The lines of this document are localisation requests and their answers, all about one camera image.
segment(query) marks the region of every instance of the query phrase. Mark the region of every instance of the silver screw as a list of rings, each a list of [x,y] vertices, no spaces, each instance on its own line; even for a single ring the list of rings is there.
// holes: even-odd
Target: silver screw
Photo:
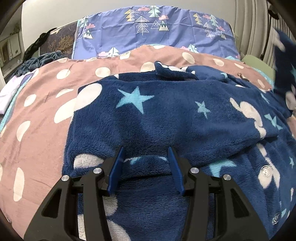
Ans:
[[[102,172],[102,169],[101,168],[99,168],[99,167],[97,167],[97,168],[95,168],[94,169],[94,174],[99,174],[99,173],[101,173]]]
[[[62,176],[62,181],[65,182],[65,181],[68,181],[69,180],[69,176],[68,175],[64,175]]]
[[[192,167],[192,168],[190,168],[190,172],[194,173],[194,174],[197,174],[197,173],[199,173],[199,169],[196,168],[196,167]]]
[[[231,179],[231,176],[229,174],[223,175],[224,180],[229,181]]]

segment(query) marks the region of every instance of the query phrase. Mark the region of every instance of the transparent plastic button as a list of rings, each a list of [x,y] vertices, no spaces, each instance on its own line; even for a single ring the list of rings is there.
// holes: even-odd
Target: transparent plastic button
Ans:
[[[272,225],[275,225],[279,222],[279,218],[280,218],[281,214],[277,213],[276,215],[274,215],[273,219],[272,219]]]
[[[261,173],[264,177],[269,177],[271,174],[271,167],[268,165],[265,165],[261,168]]]

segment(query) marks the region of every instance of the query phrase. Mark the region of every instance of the pink polka dot blanket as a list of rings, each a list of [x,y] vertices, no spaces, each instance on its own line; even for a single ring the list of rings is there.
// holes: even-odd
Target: pink polka dot blanket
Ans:
[[[62,174],[100,166],[121,144],[121,179],[104,199],[113,240],[178,240],[188,198],[168,164],[174,145],[206,174],[230,174],[271,237],[295,203],[296,134],[271,88],[242,62],[169,46],[49,63],[0,129],[0,208],[23,237]],[[81,206],[78,227],[85,239]]]

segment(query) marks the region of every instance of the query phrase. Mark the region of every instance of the blue fleece blanket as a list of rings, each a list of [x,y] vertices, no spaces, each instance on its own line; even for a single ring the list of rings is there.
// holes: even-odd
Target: blue fleece blanket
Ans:
[[[77,22],[73,59],[113,57],[142,45],[240,58],[229,23],[211,14],[171,6],[133,6]]]
[[[291,90],[290,82],[282,84],[287,85]],[[160,62],[152,72],[80,87],[62,174],[83,175],[123,145],[122,176],[115,196],[105,199],[113,237],[180,240],[188,198],[174,186],[166,156],[173,145],[206,174],[230,174],[271,238],[296,202],[296,141],[286,122],[291,110],[277,89],[275,84],[274,93],[262,91],[207,66],[182,71]],[[208,238],[213,207],[211,199]]]

